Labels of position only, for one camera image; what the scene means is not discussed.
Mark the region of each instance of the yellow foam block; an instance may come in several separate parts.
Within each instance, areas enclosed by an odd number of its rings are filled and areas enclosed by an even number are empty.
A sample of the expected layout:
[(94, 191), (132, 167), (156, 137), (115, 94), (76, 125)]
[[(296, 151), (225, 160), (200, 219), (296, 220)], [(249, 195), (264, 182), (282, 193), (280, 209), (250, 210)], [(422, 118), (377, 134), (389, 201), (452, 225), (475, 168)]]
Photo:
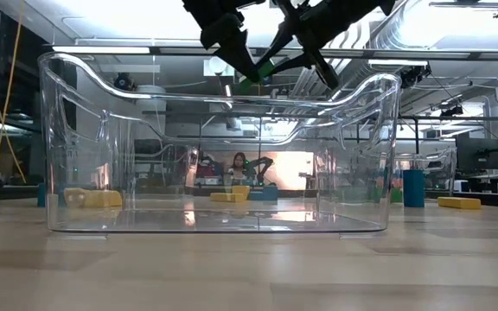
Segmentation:
[(244, 194), (212, 193), (210, 200), (213, 202), (243, 202), (247, 198)]
[(245, 198), (251, 192), (251, 187), (249, 186), (232, 186), (232, 194), (243, 194)]
[(437, 198), (437, 204), (441, 207), (482, 209), (482, 202), (479, 199), (440, 197)]
[(122, 206), (122, 197), (118, 191), (66, 188), (64, 194), (67, 206), (72, 208)]

